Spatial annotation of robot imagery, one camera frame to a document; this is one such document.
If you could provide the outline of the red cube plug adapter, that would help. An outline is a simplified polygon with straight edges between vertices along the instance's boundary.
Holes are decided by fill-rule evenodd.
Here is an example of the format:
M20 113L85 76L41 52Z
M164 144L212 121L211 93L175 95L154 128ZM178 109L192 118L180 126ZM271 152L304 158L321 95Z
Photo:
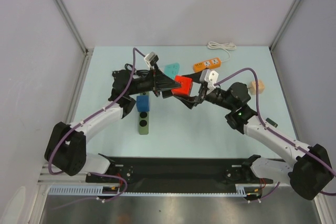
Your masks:
M193 80L191 78L176 75L175 81L181 86L171 90L173 95L189 96L191 94L193 86Z

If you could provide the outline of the blue cube plug adapter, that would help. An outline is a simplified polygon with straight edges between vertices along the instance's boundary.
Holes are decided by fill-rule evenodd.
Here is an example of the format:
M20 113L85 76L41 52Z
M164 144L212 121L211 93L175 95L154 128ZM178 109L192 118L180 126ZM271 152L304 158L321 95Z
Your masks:
M150 100L148 95L139 95L136 98L136 107L138 112L150 111Z

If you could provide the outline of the green power strip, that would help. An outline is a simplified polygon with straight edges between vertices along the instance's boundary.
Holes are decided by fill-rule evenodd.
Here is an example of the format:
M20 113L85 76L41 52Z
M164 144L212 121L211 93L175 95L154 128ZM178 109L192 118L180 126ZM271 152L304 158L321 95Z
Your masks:
M141 93L140 95L148 95L148 92ZM149 134L149 112L138 112L139 113L139 123L138 132L140 135Z

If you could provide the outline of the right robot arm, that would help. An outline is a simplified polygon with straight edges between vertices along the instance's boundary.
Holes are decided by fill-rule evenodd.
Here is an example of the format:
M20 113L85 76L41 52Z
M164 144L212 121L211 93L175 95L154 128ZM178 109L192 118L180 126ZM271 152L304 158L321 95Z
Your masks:
M218 73L205 69L184 76L176 76L180 87L172 91L173 96L192 109L207 101L230 112L225 116L228 125L247 135L275 152L281 161L271 161L258 155L249 158L248 166L242 169L243 179L254 183L259 178L290 185L306 200L324 194L325 186L335 178L327 150L316 144L310 146L289 138L266 122L260 110L253 110L247 85L233 83L227 90L219 87Z

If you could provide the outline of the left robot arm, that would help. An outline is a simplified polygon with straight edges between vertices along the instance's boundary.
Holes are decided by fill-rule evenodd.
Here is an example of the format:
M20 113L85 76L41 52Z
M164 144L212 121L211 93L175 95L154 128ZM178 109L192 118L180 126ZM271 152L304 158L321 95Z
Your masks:
M115 178L116 169L102 155L88 154L87 143L105 127L130 114L136 104L132 95L153 92L158 96L181 86L158 66L151 67L144 76L135 77L135 74L135 69L114 71L111 96L106 105L77 123L59 122L54 126L45 151L51 175L94 172L105 182Z

